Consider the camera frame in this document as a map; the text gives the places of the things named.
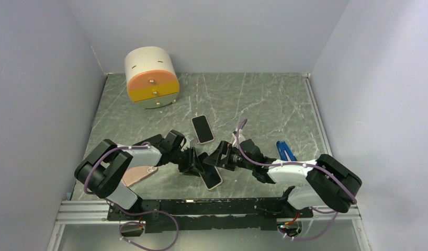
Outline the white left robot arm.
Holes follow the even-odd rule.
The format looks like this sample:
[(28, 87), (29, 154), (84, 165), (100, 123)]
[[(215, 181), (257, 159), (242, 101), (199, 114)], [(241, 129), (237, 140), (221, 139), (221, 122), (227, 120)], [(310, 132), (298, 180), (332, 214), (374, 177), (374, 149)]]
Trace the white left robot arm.
[(185, 136), (176, 130), (132, 146), (105, 139), (78, 165), (74, 177), (84, 185), (85, 193), (118, 205), (127, 219), (134, 220), (143, 211), (143, 199), (123, 184), (124, 174), (133, 167), (159, 167), (168, 163), (176, 164), (185, 175), (204, 174), (195, 148), (184, 149), (185, 143)]

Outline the pink phone case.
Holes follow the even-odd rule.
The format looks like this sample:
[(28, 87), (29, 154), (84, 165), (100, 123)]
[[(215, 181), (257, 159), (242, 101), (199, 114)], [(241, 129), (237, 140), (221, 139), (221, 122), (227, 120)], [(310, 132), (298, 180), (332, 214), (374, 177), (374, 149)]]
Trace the pink phone case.
[(121, 181), (127, 187), (139, 183), (140, 181), (150, 177), (158, 171), (156, 166), (138, 166), (127, 169)]

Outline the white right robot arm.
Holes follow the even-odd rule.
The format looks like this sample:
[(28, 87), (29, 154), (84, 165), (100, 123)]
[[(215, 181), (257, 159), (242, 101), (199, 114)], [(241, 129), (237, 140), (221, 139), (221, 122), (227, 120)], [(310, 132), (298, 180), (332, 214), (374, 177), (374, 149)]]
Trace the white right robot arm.
[(253, 177), (264, 184), (291, 184), (279, 204), (281, 213), (287, 217), (317, 206), (347, 213), (357, 203), (356, 195), (363, 184), (355, 173), (329, 154), (304, 162), (283, 161), (265, 156), (251, 139), (238, 146), (222, 141), (202, 162), (231, 171), (251, 170)]

